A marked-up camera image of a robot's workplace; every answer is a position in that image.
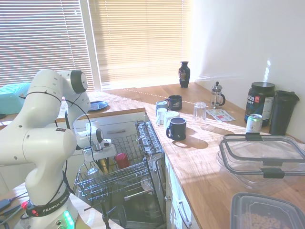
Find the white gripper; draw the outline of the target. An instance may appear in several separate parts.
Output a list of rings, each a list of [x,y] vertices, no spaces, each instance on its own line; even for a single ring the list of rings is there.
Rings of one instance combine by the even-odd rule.
[[[99,167],[101,171],[103,171],[103,166],[100,163],[100,159],[106,158],[107,167],[112,166],[112,156],[116,155],[116,148],[114,145],[108,146],[106,148],[101,149],[100,151],[93,150],[93,156],[92,151],[88,147],[83,150],[84,158],[86,162],[93,162],[93,160],[96,160],[96,164]]]

